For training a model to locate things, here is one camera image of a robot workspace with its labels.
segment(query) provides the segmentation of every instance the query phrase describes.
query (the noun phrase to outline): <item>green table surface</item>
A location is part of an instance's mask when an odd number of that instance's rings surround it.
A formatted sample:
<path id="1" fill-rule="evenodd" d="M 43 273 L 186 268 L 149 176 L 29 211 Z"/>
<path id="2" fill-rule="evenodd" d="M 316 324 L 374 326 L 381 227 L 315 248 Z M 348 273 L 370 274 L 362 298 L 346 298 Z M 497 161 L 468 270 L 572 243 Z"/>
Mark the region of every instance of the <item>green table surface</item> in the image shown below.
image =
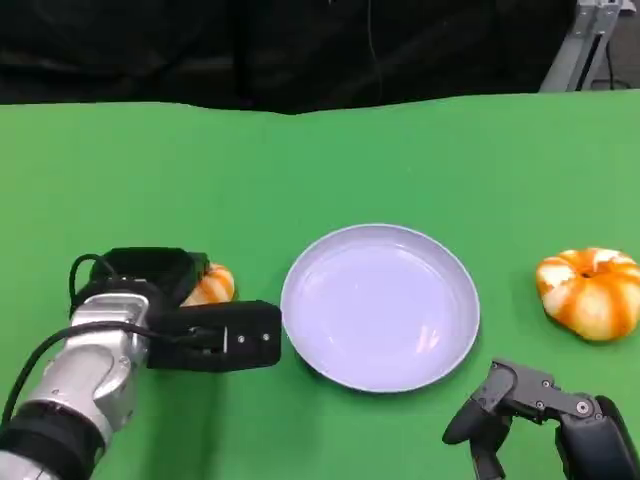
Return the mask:
<path id="1" fill-rule="evenodd" d="M 469 97 L 279 116 L 162 104 L 0 108 L 0 395 L 67 325 L 84 252 L 181 246 L 228 265 L 241 299 L 278 303 L 296 256 L 346 225 L 436 238 L 466 265 L 482 324 L 466 361 L 420 391 L 374 396 L 312 374 L 284 341 L 274 368 L 143 371 L 133 421 L 95 478 L 473 478 L 443 430 L 494 356 L 617 401 L 640 435 L 640 333 L 593 346 L 545 317 L 533 272 L 566 248 L 640 258 L 640 94 Z M 32 386 L 42 366 L 31 378 Z M 561 479 L 553 426 L 519 421 L 514 479 Z"/>

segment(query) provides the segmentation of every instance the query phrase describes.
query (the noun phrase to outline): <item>orange and white pumpkin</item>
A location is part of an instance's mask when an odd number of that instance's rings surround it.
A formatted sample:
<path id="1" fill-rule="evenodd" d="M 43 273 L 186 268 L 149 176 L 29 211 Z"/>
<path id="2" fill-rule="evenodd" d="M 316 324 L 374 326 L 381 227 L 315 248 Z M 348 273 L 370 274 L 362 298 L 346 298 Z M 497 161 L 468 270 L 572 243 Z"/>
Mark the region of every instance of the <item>orange and white pumpkin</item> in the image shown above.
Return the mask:
<path id="1" fill-rule="evenodd" d="M 567 250 L 543 260 L 536 283 L 546 312 L 587 340 L 633 331 L 640 315 L 640 267 L 616 250 Z"/>
<path id="2" fill-rule="evenodd" d="M 235 284 L 229 269 L 222 265 L 211 263 L 200 283 L 193 289 L 191 295 L 182 305 L 193 306 L 230 302 L 234 293 Z"/>

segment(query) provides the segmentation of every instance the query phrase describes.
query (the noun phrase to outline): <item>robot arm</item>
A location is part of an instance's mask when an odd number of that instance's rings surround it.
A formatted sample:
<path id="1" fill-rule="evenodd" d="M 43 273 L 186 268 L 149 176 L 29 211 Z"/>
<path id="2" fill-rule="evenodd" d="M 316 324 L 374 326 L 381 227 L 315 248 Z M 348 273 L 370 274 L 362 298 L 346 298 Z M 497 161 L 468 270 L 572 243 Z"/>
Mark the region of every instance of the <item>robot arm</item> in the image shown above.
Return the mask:
<path id="1" fill-rule="evenodd" d="M 494 360 L 485 382 L 449 423 L 443 441 L 468 441 L 478 480 L 506 478 L 497 452 L 513 417 L 559 422 L 556 446 L 568 480 L 638 480 L 640 465 L 620 412 L 606 397 L 562 392 L 553 377 Z"/>
<path id="2" fill-rule="evenodd" d="M 94 268 L 72 298 L 71 330 L 86 333 L 66 340 L 15 416 L 5 412 L 0 480 L 89 479 L 134 413 L 144 366 L 224 372 L 280 358 L 280 311 L 273 305 L 178 308 L 199 281 L 206 256 L 121 249 L 105 258 L 118 278 Z"/>

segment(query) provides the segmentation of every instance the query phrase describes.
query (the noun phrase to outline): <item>black curtain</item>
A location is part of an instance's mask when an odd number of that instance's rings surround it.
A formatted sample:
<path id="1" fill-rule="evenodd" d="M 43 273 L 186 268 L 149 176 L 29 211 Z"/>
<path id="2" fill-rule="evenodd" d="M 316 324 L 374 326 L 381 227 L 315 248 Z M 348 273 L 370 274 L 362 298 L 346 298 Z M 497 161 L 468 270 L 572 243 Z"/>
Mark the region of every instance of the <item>black curtain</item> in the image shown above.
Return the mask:
<path id="1" fill-rule="evenodd" d="M 4 0 L 0 103 L 296 113 L 537 91 L 575 0 Z"/>

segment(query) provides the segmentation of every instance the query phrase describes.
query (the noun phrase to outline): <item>pumpkin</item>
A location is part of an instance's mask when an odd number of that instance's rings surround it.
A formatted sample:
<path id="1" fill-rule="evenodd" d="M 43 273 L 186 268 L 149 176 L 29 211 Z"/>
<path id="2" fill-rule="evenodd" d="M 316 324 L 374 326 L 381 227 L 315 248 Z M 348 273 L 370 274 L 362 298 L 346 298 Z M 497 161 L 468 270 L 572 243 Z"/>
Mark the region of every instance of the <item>pumpkin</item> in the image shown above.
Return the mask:
<path id="1" fill-rule="evenodd" d="M 640 267 L 616 250 L 566 250 L 536 269 L 542 305 L 550 317 L 587 340 L 631 333 L 640 314 Z"/>
<path id="2" fill-rule="evenodd" d="M 209 264 L 207 272 L 182 305 L 205 305 L 207 303 L 230 302 L 235 293 L 233 275 L 227 267 Z"/>

